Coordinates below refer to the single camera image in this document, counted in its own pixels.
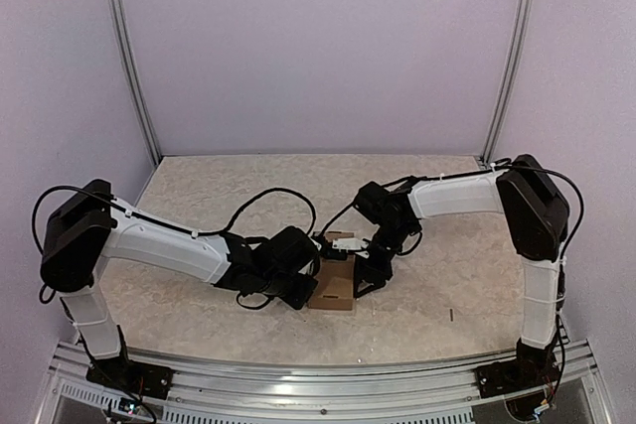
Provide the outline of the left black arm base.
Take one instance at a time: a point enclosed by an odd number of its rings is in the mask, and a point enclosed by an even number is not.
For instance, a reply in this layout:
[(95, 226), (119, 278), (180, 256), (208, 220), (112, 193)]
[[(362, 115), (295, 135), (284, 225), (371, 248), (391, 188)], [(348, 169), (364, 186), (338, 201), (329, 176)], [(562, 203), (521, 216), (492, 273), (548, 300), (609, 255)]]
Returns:
[(88, 369), (86, 380), (142, 397), (166, 400), (173, 374), (167, 366), (114, 357), (97, 359)]

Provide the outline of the brown cardboard paper box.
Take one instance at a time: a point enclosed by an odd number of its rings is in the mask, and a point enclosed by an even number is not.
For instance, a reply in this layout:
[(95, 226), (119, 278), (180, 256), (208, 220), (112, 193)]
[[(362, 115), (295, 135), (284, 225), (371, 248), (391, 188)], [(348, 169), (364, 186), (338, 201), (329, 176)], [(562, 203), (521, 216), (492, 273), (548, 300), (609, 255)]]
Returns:
[(352, 311), (354, 309), (354, 269), (356, 256), (348, 250), (333, 249), (334, 240), (354, 238), (353, 232), (330, 231), (320, 256), (318, 285), (307, 306), (320, 311)]

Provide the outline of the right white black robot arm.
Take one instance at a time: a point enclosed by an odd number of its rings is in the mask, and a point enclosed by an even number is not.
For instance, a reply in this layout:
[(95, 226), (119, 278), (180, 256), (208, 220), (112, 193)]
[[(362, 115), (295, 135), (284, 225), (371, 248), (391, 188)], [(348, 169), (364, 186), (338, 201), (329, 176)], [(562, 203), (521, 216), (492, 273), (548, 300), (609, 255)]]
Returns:
[(516, 358), (508, 377), (520, 388), (532, 386), (551, 366), (557, 343), (557, 317), (564, 299), (565, 246), (569, 204), (535, 157), (450, 176), (408, 176), (385, 185), (369, 182), (354, 209), (377, 226), (357, 253), (354, 295), (379, 290), (393, 277), (392, 262), (425, 220), (438, 216), (492, 212), (507, 221), (511, 241), (524, 267), (524, 317)]

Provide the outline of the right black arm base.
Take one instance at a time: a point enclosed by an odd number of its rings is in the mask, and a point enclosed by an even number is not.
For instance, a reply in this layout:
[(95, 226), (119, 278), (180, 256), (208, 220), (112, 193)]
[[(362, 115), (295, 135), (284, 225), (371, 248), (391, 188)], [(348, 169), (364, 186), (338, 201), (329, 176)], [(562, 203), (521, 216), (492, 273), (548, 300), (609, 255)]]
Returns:
[(543, 386), (549, 382), (556, 383), (560, 369), (553, 357), (542, 369), (529, 360), (513, 358), (478, 366), (474, 374), (480, 397), (484, 399)]

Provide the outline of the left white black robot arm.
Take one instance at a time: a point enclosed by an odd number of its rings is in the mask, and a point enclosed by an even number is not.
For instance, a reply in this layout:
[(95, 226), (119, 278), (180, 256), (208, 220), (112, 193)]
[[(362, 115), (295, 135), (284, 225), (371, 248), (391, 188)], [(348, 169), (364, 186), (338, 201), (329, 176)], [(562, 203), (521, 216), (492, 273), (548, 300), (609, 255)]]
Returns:
[(95, 268), (109, 259), (124, 259), (178, 272), (240, 299), (262, 295), (302, 309), (317, 288), (315, 263), (320, 246), (296, 226), (272, 237), (243, 237), (228, 226), (217, 231), (189, 228), (145, 213), (114, 196), (108, 181), (96, 179), (82, 188), (54, 186), (41, 197), (69, 192), (54, 210), (43, 235), (33, 236), (41, 256), (40, 276), (59, 294), (86, 353), (101, 374), (120, 389), (139, 378), (125, 339), (114, 323)]

